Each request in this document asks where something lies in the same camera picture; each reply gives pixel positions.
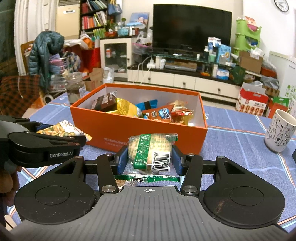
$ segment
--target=red plaid cloth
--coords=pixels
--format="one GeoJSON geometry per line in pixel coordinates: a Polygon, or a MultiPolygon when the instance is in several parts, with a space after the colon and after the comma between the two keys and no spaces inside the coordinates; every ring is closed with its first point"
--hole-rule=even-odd
{"type": "Polygon", "coordinates": [[[39,97],[40,75],[3,77],[0,84],[0,114],[22,117],[39,97]]]}

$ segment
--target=stacked storage bin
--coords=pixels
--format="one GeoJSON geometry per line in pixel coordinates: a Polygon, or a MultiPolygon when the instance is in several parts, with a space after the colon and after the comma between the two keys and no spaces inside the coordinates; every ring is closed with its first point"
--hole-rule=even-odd
{"type": "Polygon", "coordinates": [[[247,22],[243,19],[237,20],[237,32],[235,34],[235,47],[233,48],[233,53],[235,55],[239,55],[240,51],[249,51],[255,49],[256,47],[251,47],[246,40],[246,37],[250,37],[258,41],[257,47],[259,47],[260,43],[260,34],[261,27],[257,29],[257,31],[252,31],[249,29],[247,22]]]}

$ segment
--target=beige air conditioner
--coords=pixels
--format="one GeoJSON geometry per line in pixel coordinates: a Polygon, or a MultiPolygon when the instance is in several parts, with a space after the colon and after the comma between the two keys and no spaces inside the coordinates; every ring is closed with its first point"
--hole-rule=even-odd
{"type": "Polygon", "coordinates": [[[68,39],[79,38],[80,1],[59,0],[56,17],[56,32],[68,39]]]}

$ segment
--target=orange shoebox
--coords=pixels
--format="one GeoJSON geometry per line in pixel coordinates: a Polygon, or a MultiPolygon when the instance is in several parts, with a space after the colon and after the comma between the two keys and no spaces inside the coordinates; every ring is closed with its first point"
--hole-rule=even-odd
{"type": "Polygon", "coordinates": [[[88,93],[70,106],[76,127],[91,135],[89,145],[117,152],[127,145],[131,136],[152,133],[177,133],[175,143],[183,153],[199,154],[207,134],[207,123],[200,94],[195,91],[129,84],[104,84],[88,93]],[[90,110],[94,100],[117,90],[117,97],[133,104],[157,99],[158,107],[175,100],[188,102],[186,107],[194,110],[191,125],[185,126],[155,120],[128,117],[90,110]]]}

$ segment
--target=white refrigerator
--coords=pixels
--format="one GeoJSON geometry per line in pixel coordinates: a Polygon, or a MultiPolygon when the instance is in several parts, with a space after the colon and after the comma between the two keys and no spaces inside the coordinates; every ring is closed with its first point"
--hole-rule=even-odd
{"type": "Polygon", "coordinates": [[[269,60],[276,67],[279,80],[279,97],[296,99],[296,58],[276,52],[269,52],[269,60]]]}

